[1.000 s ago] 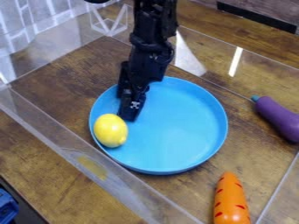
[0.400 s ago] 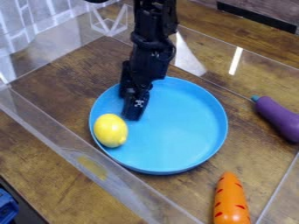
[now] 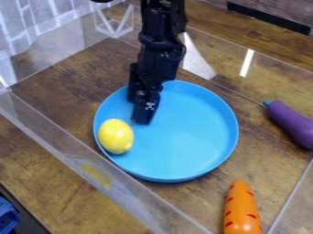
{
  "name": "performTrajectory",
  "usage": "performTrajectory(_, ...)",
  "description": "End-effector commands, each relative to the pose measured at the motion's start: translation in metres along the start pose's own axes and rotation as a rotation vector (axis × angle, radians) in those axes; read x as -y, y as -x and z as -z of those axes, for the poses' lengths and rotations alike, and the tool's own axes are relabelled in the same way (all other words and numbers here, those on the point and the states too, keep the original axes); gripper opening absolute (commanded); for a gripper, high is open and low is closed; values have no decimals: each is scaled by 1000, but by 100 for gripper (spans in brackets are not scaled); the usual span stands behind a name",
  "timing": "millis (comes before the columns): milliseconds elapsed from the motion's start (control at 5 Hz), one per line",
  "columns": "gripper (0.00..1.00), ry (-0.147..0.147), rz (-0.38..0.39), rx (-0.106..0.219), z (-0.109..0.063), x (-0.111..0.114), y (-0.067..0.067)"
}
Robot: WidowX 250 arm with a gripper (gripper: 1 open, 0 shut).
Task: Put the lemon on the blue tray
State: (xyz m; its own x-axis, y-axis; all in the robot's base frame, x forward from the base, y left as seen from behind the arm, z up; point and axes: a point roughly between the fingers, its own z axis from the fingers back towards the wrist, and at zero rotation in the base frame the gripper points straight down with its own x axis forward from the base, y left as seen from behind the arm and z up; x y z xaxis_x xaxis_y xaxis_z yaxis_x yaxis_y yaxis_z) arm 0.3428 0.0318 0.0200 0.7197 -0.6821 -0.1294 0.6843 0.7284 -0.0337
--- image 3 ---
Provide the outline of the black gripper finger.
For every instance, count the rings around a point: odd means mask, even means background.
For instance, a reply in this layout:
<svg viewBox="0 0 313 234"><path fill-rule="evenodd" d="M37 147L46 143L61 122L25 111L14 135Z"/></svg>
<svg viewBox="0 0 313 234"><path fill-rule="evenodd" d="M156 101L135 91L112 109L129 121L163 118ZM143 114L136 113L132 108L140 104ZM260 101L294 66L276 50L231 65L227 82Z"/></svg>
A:
<svg viewBox="0 0 313 234"><path fill-rule="evenodd" d="M135 100L135 92L139 87L139 77L136 74L136 64L132 63L129 66L129 78L128 78L128 90L127 90L127 100Z"/></svg>
<svg viewBox="0 0 313 234"><path fill-rule="evenodd" d="M160 102L160 94L139 90L135 93L131 119L137 124L149 124Z"/></svg>

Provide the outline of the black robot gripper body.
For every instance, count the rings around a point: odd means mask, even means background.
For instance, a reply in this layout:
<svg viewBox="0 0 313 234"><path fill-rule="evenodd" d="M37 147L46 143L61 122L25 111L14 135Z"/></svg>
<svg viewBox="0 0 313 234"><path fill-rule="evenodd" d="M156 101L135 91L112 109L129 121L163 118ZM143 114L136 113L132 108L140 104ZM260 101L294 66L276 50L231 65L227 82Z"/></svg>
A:
<svg viewBox="0 0 313 234"><path fill-rule="evenodd" d="M141 43L136 59L139 90L159 92L165 81L176 78L177 65L185 54L185 46L177 37L157 41L144 35L137 36Z"/></svg>

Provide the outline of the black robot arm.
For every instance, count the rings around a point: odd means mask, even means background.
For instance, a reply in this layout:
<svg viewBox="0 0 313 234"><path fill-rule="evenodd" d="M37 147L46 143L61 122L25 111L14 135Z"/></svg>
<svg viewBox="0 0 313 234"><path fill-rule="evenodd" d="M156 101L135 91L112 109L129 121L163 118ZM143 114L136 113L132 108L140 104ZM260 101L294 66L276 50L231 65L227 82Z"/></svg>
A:
<svg viewBox="0 0 313 234"><path fill-rule="evenodd" d="M127 100L131 120L149 124L160 103L163 83L176 78L185 46L177 34L185 31L184 0L140 0L140 50L129 66Z"/></svg>

